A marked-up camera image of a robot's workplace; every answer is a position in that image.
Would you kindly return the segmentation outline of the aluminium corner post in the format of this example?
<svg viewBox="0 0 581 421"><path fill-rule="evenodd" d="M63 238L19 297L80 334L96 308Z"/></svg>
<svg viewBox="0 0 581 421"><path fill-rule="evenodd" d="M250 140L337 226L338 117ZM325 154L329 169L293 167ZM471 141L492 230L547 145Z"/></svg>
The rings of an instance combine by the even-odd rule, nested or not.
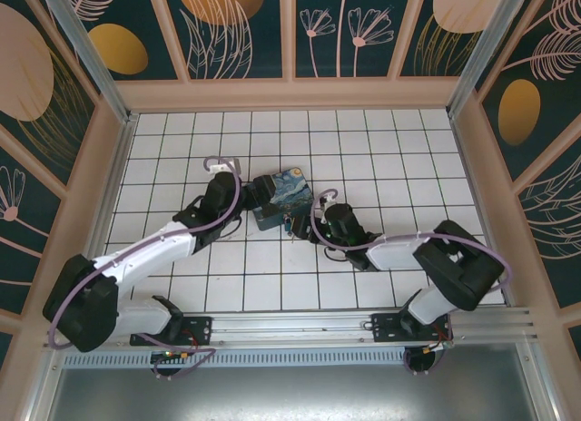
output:
<svg viewBox="0 0 581 421"><path fill-rule="evenodd" d="M448 118L454 122L461 113L468 98L487 64L492 59L498 45L504 38L513 19L525 0L499 0L468 61L460 74L458 83L447 104Z"/></svg>
<svg viewBox="0 0 581 421"><path fill-rule="evenodd" d="M54 11L56 21L62 26L67 38L77 50L89 74L101 90L101 94L112 108L114 115L127 124L135 122L137 115L127 108L109 70L103 63L94 44L90 40L81 20L75 14L68 0L45 0Z"/></svg>

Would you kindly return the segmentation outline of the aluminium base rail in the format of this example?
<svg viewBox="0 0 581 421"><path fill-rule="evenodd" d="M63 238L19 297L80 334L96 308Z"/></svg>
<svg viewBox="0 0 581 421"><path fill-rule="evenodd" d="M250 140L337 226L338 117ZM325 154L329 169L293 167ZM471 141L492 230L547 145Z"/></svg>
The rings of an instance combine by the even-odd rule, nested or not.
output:
<svg viewBox="0 0 581 421"><path fill-rule="evenodd" d="M207 347L216 348L354 347L373 343L413 347L438 342L488 345L538 339L537 329L527 309L485 306L473 312L449 314L453 332L451 340L440 337L435 343L375 342L369 323L370 316L376 313L396 311L239 312L204 314L200 317L212 317L212 336Z"/></svg>

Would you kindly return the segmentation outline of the aluminium table edge rail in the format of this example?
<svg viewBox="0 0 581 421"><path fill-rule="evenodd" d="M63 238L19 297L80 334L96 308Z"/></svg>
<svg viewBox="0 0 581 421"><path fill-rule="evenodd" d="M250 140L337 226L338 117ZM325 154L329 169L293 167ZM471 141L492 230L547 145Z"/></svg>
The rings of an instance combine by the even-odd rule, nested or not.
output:
<svg viewBox="0 0 581 421"><path fill-rule="evenodd" d="M103 248L113 218L113 210L121 186L124 166L129 157L138 117L138 114L130 113L128 120L120 129L114 146L110 169L105 177L103 193L94 215L91 234L84 249L84 253L89 258L103 254Z"/></svg>
<svg viewBox="0 0 581 421"><path fill-rule="evenodd" d="M517 275L511 228L515 198L510 192L506 168L489 126L478 118L462 118L453 122L462 161L467 169L468 184L475 199L487 245L510 265L512 275L503 275L502 292L507 302L514 303L511 283Z"/></svg>

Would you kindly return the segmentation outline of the starry night painted tin box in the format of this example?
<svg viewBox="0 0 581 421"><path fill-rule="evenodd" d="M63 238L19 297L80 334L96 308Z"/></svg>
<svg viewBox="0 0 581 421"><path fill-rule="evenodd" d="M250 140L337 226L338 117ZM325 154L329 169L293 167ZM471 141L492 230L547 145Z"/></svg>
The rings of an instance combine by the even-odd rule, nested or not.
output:
<svg viewBox="0 0 581 421"><path fill-rule="evenodd" d="M271 174L274 186L261 184L261 176L251 183L252 196L256 207L252 209L254 219L260 231L283 226L283 217L305 215L310 211L313 194L300 168L294 167ZM264 204L272 205L271 216L256 216L254 210Z"/></svg>

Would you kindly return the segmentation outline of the grey metal sheet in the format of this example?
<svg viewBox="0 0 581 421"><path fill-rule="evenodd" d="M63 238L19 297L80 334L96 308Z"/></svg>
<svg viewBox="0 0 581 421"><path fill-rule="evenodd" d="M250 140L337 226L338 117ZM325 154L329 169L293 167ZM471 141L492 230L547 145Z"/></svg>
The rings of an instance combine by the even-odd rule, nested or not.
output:
<svg viewBox="0 0 581 421"><path fill-rule="evenodd" d="M172 381L144 370L68 370L49 421L554 421L501 368L414 377L401 367L201 368Z"/></svg>

